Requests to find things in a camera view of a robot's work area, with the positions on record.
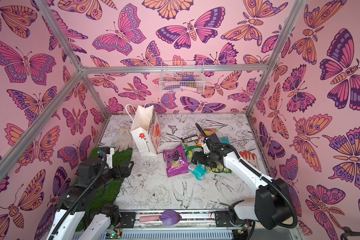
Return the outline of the green rainbow candy bag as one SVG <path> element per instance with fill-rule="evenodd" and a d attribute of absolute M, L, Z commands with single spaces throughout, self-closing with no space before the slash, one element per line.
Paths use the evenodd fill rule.
<path fill-rule="evenodd" d="M 203 152 L 203 148 L 201 146 L 197 146 L 197 144 L 193 143 L 182 144 L 182 147 L 187 160 L 191 160 L 195 152 Z"/>

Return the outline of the green Fox's spring tea bag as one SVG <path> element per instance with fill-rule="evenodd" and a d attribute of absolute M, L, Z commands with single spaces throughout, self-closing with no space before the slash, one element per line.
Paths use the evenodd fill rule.
<path fill-rule="evenodd" d="M 220 163 L 217 163 L 215 168 L 212 167 L 207 167 L 208 172 L 212 172 L 215 174 L 220 174 L 220 173 L 224 173 L 224 174 L 231 174 L 232 171 L 230 169 L 228 169 L 227 167 L 223 166 Z"/>

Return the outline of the green artificial grass mat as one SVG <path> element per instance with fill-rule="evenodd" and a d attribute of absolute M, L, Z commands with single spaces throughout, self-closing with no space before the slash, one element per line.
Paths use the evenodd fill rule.
<path fill-rule="evenodd" d="M 132 148 L 128 148 L 127 150 L 121 152 L 115 151 L 113 154 L 113 164 L 120 165 L 123 162 L 129 162 L 132 159 L 132 153 Z M 87 207 L 85 216 L 78 224 L 76 232 L 84 231 L 88 227 L 97 209 L 100 208 L 103 204 L 114 203 L 117 195 L 120 192 L 123 181 L 124 179 L 114 180 L 96 192 L 96 197 Z"/>

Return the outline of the grey knit glove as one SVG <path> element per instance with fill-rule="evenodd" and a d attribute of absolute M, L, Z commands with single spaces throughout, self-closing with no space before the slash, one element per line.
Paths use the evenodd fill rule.
<path fill-rule="evenodd" d="M 120 128 L 119 133 L 113 139 L 111 147 L 115 152 L 126 151 L 128 148 L 133 147 L 133 138 L 130 129 Z"/>

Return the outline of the white paper gift bag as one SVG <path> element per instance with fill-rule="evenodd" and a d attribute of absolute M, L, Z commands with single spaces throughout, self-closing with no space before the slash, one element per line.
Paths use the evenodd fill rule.
<path fill-rule="evenodd" d="M 126 106 L 126 113 L 131 118 L 130 133 L 142 157 L 157 157 L 161 138 L 161 128 L 155 107 L 152 104 L 138 106 L 132 116 L 131 104 Z"/>

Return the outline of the purple trowel in basket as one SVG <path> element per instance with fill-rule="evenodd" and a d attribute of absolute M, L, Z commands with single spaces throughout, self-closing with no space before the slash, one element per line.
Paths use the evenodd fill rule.
<path fill-rule="evenodd" d="M 167 92 L 197 92 L 199 86 L 193 75 L 182 79 L 165 79 L 162 90 Z"/>

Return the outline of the teal mint candy bag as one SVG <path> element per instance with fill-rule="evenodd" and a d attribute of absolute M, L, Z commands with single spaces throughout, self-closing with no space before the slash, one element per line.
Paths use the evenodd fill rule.
<path fill-rule="evenodd" d="M 222 144 L 229 144 L 229 143 L 230 143 L 230 142 L 229 142 L 229 139 L 226 138 L 226 137 L 220 138 L 220 142 L 221 142 Z"/>

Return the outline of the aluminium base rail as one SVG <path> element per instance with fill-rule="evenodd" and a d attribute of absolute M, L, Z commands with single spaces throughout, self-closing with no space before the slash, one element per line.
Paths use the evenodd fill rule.
<path fill-rule="evenodd" d="M 291 240 L 289 230 L 267 230 L 251 220 L 234 224 L 227 210 L 121 211 L 119 223 L 96 224 L 74 240 Z"/>

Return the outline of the purple snack packet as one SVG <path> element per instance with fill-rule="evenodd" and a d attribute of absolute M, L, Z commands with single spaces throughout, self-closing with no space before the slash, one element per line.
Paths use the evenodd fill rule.
<path fill-rule="evenodd" d="M 189 172 L 188 160 L 182 145 L 178 145 L 171 150 L 164 150 L 163 157 L 167 165 L 166 172 L 169 178 Z"/>

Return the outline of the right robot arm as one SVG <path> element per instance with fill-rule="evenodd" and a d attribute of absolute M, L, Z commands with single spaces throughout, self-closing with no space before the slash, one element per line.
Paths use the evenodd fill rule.
<path fill-rule="evenodd" d="M 245 199 L 232 205 L 230 212 L 239 220 L 251 220 L 272 230 L 280 226 L 293 229 L 298 225 L 298 216 L 292 203 L 287 183 L 273 179 L 253 167 L 230 144 L 224 144 L 215 135 L 204 135 L 202 162 L 220 163 L 236 174 L 254 193 L 252 199 Z"/>

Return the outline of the purple garden trowel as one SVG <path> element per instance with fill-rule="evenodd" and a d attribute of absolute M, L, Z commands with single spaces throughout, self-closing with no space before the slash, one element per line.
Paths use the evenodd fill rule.
<path fill-rule="evenodd" d="M 182 220 L 182 216 L 174 210 L 165 210 L 160 215 L 143 216 L 139 218 L 140 223 L 161 221 L 165 226 L 173 226 Z"/>

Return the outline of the teal candy bag with red label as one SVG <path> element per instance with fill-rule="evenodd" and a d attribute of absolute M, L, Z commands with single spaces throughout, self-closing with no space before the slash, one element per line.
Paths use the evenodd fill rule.
<path fill-rule="evenodd" d="M 207 174 L 207 171 L 203 165 L 189 164 L 189 171 L 196 177 L 197 180 L 202 181 Z"/>

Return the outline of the dark brown snack bar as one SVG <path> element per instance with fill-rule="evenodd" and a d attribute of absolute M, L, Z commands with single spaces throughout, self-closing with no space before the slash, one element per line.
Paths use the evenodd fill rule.
<path fill-rule="evenodd" d="M 198 135 L 192 135 L 192 136 L 182 138 L 183 143 L 189 143 L 189 142 L 195 142 L 195 141 L 197 142 L 198 139 L 199 139 Z"/>

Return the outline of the orange and white garden glove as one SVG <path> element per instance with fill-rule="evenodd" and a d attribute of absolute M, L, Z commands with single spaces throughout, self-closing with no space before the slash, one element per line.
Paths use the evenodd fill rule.
<path fill-rule="evenodd" d="M 255 153 L 252 153 L 251 151 L 242 151 L 239 152 L 239 154 L 243 159 L 249 162 L 254 168 L 259 170 L 258 158 Z"/>

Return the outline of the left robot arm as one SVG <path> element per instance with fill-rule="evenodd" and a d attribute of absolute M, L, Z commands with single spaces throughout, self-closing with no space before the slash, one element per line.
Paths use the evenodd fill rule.
<path fill-rule="evenodd" d="M 89 205 L 96 199 L 99 190 L 111 182 L 123 180 L 131 175 L 133 161 L 113 164 L 114 148 L 102 148 L 94 158 L 79 164 L 76 182 L 62 193 L 48 240 L 71 240 Z M 119 207 L 103 204 L 95 214 L 81 239 L 95 240 L 110 226 L 120 223 Z"/>

